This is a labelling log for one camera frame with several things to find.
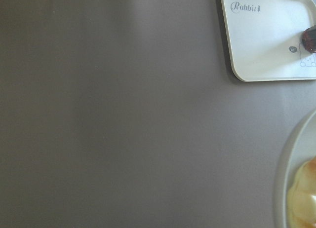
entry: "gray table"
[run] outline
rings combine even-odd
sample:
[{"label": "gray table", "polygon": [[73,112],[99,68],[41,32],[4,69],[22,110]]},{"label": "gray table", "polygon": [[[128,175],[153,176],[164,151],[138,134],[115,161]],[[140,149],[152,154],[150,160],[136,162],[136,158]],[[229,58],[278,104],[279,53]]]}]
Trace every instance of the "gray table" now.
[{"label": "gray table", "polygon": [[0,0],[0,227],[274,227],[316,81],[239,81],[224,31],[220,0]]}]

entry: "tray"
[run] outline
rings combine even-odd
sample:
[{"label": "tray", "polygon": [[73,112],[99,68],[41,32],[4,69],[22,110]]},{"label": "tray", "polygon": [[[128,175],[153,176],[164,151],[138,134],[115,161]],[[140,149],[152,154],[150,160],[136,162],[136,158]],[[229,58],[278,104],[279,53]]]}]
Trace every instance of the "tray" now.
[{"label": "tray", "polygon": [[222,0],[234,74],[242,81],[316,79],[316,54],[301,44],[316,24],[312,0]]},{"label": "tray", "polygon": [[298,168],[316,156],[316,111],[308,114],[295,127],[281,154],[274,188],[276,228],[287,228],[286,194]]}]

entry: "dark red object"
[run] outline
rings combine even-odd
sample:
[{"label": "dark red object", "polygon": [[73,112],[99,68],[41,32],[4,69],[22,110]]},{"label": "dark red object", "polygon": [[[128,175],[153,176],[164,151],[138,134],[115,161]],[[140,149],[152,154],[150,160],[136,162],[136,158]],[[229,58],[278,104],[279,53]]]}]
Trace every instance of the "dark red object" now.
[{"label": "dark red object", "polygon": [[302,41],[308,52],[316,53],[316,25],[303,32]]}]

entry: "bread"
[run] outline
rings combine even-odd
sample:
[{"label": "bread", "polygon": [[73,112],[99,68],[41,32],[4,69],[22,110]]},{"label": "bread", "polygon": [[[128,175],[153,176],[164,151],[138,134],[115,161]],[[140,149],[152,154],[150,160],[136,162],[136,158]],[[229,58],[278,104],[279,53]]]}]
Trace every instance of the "bread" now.
[{"label": "bread", "polygon": [[287,193],[287,216],[291,228],[316,228],[316,157],[296,172]]}]

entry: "food item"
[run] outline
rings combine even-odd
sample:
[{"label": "food item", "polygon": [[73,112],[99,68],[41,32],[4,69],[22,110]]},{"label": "food item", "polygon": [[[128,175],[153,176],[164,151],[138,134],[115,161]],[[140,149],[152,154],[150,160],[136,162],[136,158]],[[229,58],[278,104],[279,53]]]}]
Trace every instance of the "food item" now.
[{"label": "food item", "polygon": [[316,228],[316,157],[296,172],[287,193],[287,216],[291,228]]},{"label": "food item", "polygon": [[308,52],[316,53],[316,25],[303,32],[302,42]]}]

